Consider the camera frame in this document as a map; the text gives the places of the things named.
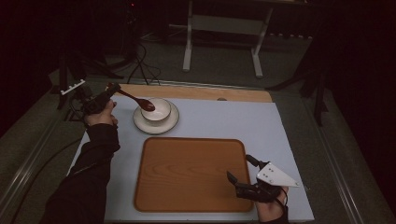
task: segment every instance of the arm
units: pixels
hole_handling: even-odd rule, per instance
[[[258,203],[256,204],[257,213],[259,215],[259,221],[261,224],[288,224],[288,207],[283,205],[285,199],[287,199],[288,188],[283,188],[279,196],[277,196],[278,202],[272,203]]]
[[[50,196],[41,223],[103,223],[110,162],[120,148],[113,106],[110,101],[102,113],[86,118],[90,142],[84,144],[69,175]]]

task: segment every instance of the dark background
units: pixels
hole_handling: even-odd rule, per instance
[[[0,136],[50,90],[48,74],[58,68],[62,47],[73,46],[93,58],[100,58],[105,49],[120,48],[122,29],[125,21],[130,20],[124,9],[133,1],[120,1],[121,4],[114,7],[108,7],[108,2],[16,0],[1,4],[0,90],[1,107],[6,109],[1,115]],[[160,33],[166,34],[168,22],[185,23],[186,1],[134,2],[139,7],[134,15]],[[393,173],[396,158],[395,2],[312,2],[323,5],[335,2],[337,6],[347,7],[342,10],[342,16],[331,13],[328,18],[334,20],[321,29],[318,21],[326,19],[323,11],[279,7],[268,32],[285,37],[320,34],[314,38],[304,61],[330,66],[326,86],[332,90],[378,186],[396,214],[396,198],[391,197],[396,189]],[[201,5],[201,9],[207,10],[207,5]],[[235,13],[235,10],[226,8],[222,13]],[[238,13],[251,15],[248,9]],[[114,29],[119,35],[101,33],[98,39],[94,22],[101,24],[99,28]]]

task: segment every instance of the wooden tray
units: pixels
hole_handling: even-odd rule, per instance
[[[245,148],[235,139],[150,137],[143,146],[134,193],[141,212],[247,212],[230,171],[250,183]]]

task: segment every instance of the person's right hand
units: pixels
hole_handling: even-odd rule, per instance
[[[106,123],[110,125],[117,125],[119,121],[111,114],[113,111],[114,106],[116,106],[116,102],[113,100],[109,100],[103,109],[102,112],[99,114],[91,114],[85,117],[85,121],[88,123],[89,126],[98,124],[98,123]]]
[[[287,188],[287,187],[283,187],[282,189],[285,190],[285,192],[288,192],[288,190],[289,190],[289,188]],[[283,190],[281,190],[280,194],[277,196],[277,199],[281,203],[285,202],[285,199],[286,199],[286,193],[283,192]],[[257,209],[257,213],[259,215],[260,222],[272,221],[272,220],[282,217],[282,215],[283,215],[284,207],[282,207],[282,205],[280,205],[276,201],[273,201],[271,203],[255,202],[255,204],[256,204],[256,209]]]

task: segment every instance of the floor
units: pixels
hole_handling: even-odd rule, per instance
[[[142,58],[146,54],[143,73],[137,69],[132,74],[136,63],[115,71],[123,76],[122,80],[112,80],[88,69],[87,83],[93,92],[100,92],[106,82],[127,83],[132,74],[130,83],[145,84],[143,77],[146,77],[151,85],[264,90],[292,76],[310,43],[309,39],[268,35],[260,53],[264,78],[257,79],[248,48],[231,48],[219,43],[208,45],[204,41],[194,43],[191,70],[183,72],[183,35],[183,31],[175,32],[167,43],[155,41],[153,35],[142,39],[138,55]],[[108,60],[114,62],[119,58],[109,57]],[[58,71],[49,75],[57,84]],[[309,223],[396,223],[332,93],[325,92],[327,111],[322,113],[323,126],[319,127],[312,115],[315,99],[302,98],[298,92],[301,85],[301,82],[295,83],[270,93],[278,107],[314,212],[315,221]],[[57,109],[57,105],[57,95],[45,94],[0,139],[0,192],[5,193],[1,201],[1,223],[10,223],[20,201],[23,203],[14,223],[37,223],[45,201],[68,171],[78,143],[65,146],[78,142],[84,127],[79,122],[65,119],[67,107]],[[64,150],[38,173],[60,149]],[[33,157],[36,162],[27,166]],[[10,185],[15,174],[25,177],[18,186]],[[26,197],[22,198],[24,189],[28,188]]]

